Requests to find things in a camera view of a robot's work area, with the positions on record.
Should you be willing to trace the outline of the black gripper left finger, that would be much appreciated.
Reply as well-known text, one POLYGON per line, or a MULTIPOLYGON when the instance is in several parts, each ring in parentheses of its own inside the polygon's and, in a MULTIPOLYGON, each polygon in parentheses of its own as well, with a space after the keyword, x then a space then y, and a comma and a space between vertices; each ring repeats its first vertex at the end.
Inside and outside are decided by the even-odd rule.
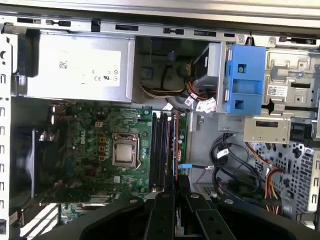
POLYGON ((164 191, 143 200, 117 199, 68 224, 53 228, 39 240, 172 240, 175 237, 175 178, 166 176, 164 191))

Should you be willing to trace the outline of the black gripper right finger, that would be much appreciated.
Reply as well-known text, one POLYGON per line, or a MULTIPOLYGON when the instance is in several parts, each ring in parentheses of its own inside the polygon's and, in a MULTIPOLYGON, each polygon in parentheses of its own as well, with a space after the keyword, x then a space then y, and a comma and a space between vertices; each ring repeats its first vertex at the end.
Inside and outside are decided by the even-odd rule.
POLYGON ((192 192, 188 176, 179 177, 186 231, 204 240, 302 240, 304 226, 242 200, 209 200, 192 192))

